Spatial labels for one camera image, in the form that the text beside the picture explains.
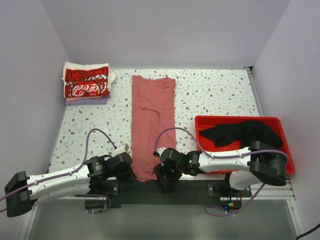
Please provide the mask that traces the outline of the pink t shirt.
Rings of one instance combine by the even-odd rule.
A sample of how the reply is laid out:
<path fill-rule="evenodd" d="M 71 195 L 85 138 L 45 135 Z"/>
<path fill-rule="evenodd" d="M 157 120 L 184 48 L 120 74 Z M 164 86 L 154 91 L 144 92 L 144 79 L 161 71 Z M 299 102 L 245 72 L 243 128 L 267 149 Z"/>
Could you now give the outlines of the pink t shirt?
<path fill-rule="evenodd" d="M 165 77 L 146 79 L 132 76 L 131 85 L 131 148 L 132 169 L 140 182 L 156 180 L 154 167 L 160 159 L 153 155 L 156 146 L 176 147 L 174 130 L 159 134 L 175 126 L 176 81 Z"/>

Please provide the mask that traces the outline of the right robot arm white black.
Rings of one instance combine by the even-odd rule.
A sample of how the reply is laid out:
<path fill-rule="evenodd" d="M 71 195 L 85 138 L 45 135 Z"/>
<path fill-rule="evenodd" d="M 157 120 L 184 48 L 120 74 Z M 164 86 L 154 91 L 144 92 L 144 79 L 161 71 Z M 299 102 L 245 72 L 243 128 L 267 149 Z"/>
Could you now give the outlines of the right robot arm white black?
<path fill-rule="evenodd" d="M 260 141 L 230 151 L 207 152 L 200 149 L 184 154 L 173 148 L 161 147 L 154 154 L 160 159 L 154 172 L 166 192 L 182 175 L 197 176 L 218 171 L 229 172 L 222 189 L 230 197 L 258 183 L 276 187 L 287 184 L 288 155 Z"/>

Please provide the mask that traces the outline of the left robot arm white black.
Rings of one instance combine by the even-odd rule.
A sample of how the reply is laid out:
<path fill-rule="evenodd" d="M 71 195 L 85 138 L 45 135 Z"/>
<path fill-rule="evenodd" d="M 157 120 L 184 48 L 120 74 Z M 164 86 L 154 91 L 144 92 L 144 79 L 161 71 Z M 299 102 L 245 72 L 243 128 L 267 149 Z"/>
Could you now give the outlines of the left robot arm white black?
<path fill-rule="evenodd" d="M 84 163 L 53 173 L 27 175 L 16 173 L 4 187 L 7 217 L 13 218 L 29 212 L 47 200 L 72 195 L 99 196 L 105 191 L 109 178 L 131 180 L 131 156 L 122 152 L 115 156 L 95 156 Z"/>

